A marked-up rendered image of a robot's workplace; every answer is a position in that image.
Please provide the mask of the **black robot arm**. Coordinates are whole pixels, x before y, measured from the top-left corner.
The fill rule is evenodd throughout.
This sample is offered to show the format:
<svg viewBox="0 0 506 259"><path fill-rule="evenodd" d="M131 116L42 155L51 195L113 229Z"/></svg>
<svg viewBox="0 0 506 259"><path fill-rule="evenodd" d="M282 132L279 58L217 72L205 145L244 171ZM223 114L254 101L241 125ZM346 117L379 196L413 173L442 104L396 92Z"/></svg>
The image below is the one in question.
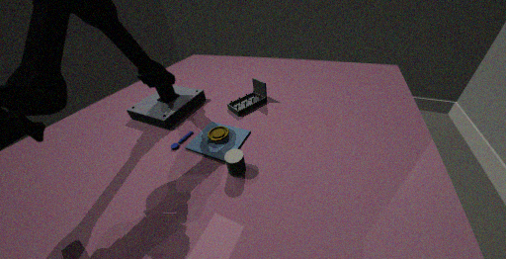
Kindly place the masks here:
<svg viewBox="0 0 506 259"><path fill-rule="evenodd" d="M67 86L61 60L70 14L103 31L137 67L137 78L155 87L157 101L180 97L175 75L150 59L118 20L112 0L32 0L34 5L22 62L0 86L0 150L25 135L43 141L43 123L25 116L52 115L67 105Z"/></svg>

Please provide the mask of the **blue spoon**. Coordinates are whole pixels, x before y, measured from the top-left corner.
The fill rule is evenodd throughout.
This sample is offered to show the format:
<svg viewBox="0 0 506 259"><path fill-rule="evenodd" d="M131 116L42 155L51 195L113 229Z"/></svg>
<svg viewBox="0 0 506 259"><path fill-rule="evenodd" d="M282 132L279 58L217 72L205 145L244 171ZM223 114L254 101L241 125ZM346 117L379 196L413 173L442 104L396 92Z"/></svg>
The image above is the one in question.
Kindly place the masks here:
<svg viewBox="0 0 506 259"><path fill-rule="evenodd" d="M179 140L178 142L180 144L182 144L184 142L185 139L187 139L191 134L193 134L192 131L189 131L185 136L183 136L183 138L181 140ZM179 148L179 144L178 143L174 143L171 145L171 149L172 150L177 150Z"/></svg>

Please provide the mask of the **yellow round plate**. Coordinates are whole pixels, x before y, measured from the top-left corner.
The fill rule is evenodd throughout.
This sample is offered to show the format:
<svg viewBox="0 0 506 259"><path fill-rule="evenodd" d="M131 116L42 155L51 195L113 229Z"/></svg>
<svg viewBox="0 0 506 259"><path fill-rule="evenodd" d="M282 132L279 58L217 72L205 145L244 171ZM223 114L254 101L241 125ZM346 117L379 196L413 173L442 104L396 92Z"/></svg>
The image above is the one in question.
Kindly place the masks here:
<svg viewBox="0 0 506 259"><path fill-rule="evenodd" d="M221 141L228 137L229 129L226 127L215 127L208 133L208 138L211 141Z"/></svg>

